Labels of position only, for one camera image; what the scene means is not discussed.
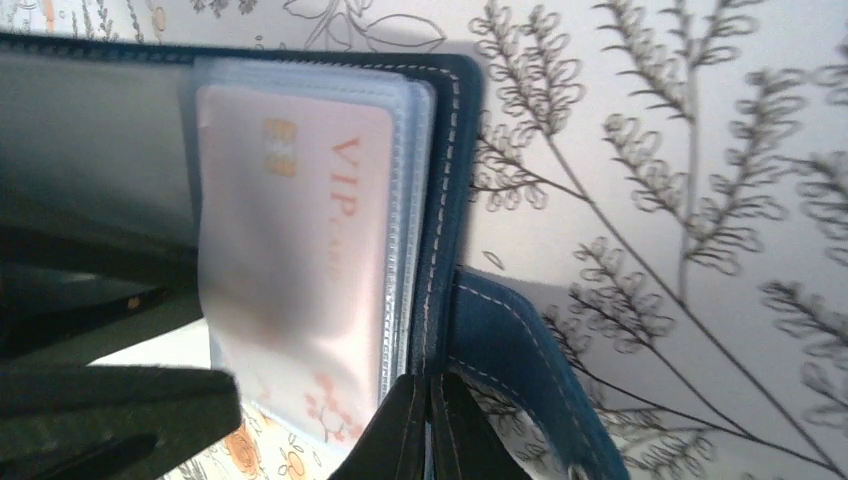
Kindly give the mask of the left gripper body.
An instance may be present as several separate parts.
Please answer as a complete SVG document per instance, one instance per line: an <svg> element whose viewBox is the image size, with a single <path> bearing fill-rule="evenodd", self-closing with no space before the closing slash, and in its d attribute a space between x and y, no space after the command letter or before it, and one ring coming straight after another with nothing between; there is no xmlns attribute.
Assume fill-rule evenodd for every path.
<svg viewBox="0 0 848 480"><path fill-rule="evenodd" d="M1 358L93 361L201 316L197 251L116 228L1 228Z"/></svg>

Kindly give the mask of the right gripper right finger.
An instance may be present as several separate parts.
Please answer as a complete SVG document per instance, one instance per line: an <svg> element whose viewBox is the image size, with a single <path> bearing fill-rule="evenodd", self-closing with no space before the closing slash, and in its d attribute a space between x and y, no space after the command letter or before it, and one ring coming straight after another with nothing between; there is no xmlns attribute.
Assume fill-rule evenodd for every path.
<svg viewBox="0 0 848 480"><path fill-rule="evenodd" d="M463 380L404 374L330 475L356 479L527 479Z"/></svg>

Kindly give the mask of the white vip chip card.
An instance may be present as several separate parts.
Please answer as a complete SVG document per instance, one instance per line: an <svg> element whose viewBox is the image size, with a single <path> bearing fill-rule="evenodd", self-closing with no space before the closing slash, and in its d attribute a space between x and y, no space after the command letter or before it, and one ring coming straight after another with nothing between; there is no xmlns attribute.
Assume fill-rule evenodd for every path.
<svg viewBox="0 0 848 480"><path fill-rule="evenodd" d="M378 406L394 122L237 86L197 95L201 304L242 395L352 445Z"/></svg>

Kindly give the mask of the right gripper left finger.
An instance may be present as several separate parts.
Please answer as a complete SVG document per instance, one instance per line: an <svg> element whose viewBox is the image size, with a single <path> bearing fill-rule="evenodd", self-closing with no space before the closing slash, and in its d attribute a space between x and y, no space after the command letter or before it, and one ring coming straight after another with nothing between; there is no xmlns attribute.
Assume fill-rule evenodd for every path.
<svg viewBox="0 0 848 480"><path fill-rule="evenodd" d="M242 421L232 376L141 366L4 366L4 479L158 479Z"/></svg>

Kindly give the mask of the blue card holder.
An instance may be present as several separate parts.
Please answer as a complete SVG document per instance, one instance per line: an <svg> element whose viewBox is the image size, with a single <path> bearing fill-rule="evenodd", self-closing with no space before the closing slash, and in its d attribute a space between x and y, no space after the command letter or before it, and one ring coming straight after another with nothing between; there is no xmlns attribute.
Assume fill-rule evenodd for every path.
<svg viewBox="0 0 848 480"><path fill-rule="evenodd" d="M480 69L465 55L155 46L3 34L1 228L116 228L191 246L197 251L201 316L93 361L1 358L1 369L222 371L235 381L240 408L250 401L279 419L242 395L234 373L222 364L201 304L197 95L216 85L377 106L393 118L380 388L368 423L400 376L450 372L470 393L484 387L526 412L566 478L627 477L533 305L457 263L483 93ZM340 464L360 437L347 447L332 445L345 455Z"/></svg>

